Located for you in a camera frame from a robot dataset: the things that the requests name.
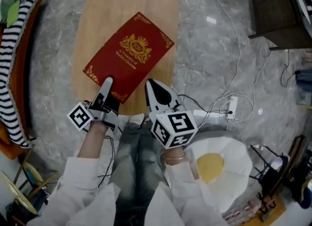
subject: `striped cloth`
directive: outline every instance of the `striped cloth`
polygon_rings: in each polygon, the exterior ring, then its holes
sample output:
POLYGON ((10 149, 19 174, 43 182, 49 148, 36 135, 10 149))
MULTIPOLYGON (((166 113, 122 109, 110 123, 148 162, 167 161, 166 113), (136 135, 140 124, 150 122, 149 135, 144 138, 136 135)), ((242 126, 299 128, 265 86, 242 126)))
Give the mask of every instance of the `striped cloth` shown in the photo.
POLYGON ((0 121, 7 128, 10 140, 22 148, 31 148, 10 89, 10 76, 14 66, 16 49, 25 29, 28 17, 38 0, 27 0, 19 6, 18 20, 4 29, 0 46, 0 121))

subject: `book cover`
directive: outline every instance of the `book cover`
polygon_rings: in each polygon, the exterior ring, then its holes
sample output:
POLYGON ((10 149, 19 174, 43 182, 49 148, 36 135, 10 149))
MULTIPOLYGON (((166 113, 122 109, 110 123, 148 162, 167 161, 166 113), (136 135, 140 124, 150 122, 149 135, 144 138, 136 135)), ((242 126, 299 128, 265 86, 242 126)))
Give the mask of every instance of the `book cover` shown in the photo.
POLYGON ((111 76, 111 95, 123 104, 173 45, 138 12, 113 34, 83 72, 99 86, 111 76))

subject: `bracelet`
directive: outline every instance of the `bracelet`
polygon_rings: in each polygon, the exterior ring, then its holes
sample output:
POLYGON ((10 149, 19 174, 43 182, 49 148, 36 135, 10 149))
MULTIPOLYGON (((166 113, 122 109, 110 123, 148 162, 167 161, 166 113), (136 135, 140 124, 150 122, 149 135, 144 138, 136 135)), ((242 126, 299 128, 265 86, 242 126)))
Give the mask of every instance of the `bracelet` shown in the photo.
POLYGON ((166 157, 165 157, 165 159, 168 159, 168 160, 181 160, 181 159, 183 159, 184 157, 185 157, 185 153, 184 153, 183 157, 180 157, 180 158, 166 158, 166 157))

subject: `marble floor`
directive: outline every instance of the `marble floor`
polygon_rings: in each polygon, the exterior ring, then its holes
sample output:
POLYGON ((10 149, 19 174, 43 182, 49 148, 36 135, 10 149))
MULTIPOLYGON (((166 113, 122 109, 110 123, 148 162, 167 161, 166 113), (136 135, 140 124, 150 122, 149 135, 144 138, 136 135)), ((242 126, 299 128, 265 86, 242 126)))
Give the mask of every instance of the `marble floor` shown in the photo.
MULTIPOLYGON (((210 118, 207 130, 227 130, 246 145, 266 144, 280 153, 287 152, 293 138, 302 132, 305 109, 296 106, 298 89, 292 78, 288 87, 280 85, 288 52, 269 52, 271 42, 264 38, 250 40, 253 34, 250 0, 180 0, 177 55, 173 87, 178 94, 195 98, 208 109, 229 88, 240 62, 237 76, 228 92, 239 96, 233 124, 222 117, 210 118), (257 72, 263 67, 254 84, 257 72)), ((66 114, 78 102, 71 86, 72 52, 75 34, 85 0, 47 0, 35 27, 31 54, 30 105, 33 129, 38 139, 36 150, 51 169, 61 173, 68 156, 82 144, 85 133, 77 132, 66 114)), ((290 66, 284 80, 302 68, 304 51, 290 50, 290 66)), ((220 101, 215 109, 227 101, 220 101)), ((185 98, 188 110, 199 109, 185 98)), ((118 144, 115 136, 115 148, 118 144)), ((99 173, 107 167, 111 149, 104 144, 99 173)), ((251 155, 254 165, 259 160, 251 155)), ((255 195, 259 187, 251 181, 246 192, 236 201, 243 203, 255 195)))

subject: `gold corner ornament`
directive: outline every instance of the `gold corner ornament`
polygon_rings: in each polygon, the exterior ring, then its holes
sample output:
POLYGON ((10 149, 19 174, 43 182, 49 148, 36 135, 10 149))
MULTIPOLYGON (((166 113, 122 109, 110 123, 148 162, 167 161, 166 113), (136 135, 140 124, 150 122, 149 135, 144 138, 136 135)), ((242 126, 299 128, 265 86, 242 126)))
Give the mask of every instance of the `gold corner ornament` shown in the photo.
POLYGON ((143 17, 141 14, 138 14, 135 18, 134 18, 134 21, 136 21, 136 20, 141 20, 141 21, 143 21, 143 22, 145 22, 145 23, 147 23, 147 24, 151 24, 151 22, 150 21, 148 21, 145 17, 143 17))
POLYGON ((166 37, 166 35, 162 32, 160 32, 161 37, 165 40, 166 42, 166 48, 168 49, 170 47, 170 45, 172 44, 172 41, 170 41, 170 39, 168 37, 166 37))
POLYGON ((112 96, 114 96, 115 98, 121 100, 122 102, 128 97, 127 94, 125 95, 119 95, 116 92, 111 92, 112 96))
POLYGON ((121 42, 121 47, 123 47, 127 52, 129 52, 134 58, 139 60, 139 62, 145 64, 146 61, 151 57, 151 48, 146 48, 148 41, 146 38, 138 37, 136 39, 135 34, 130 37, 126 36, 121 42))
POLYGON ((93 66, 90 66, 86 72, 86 74, 91 77, 92 80, 94 80, 96 83, 98 83, 98 78, 96 77, 96 75, 94 73, 92 73, 92 68, 93 66))

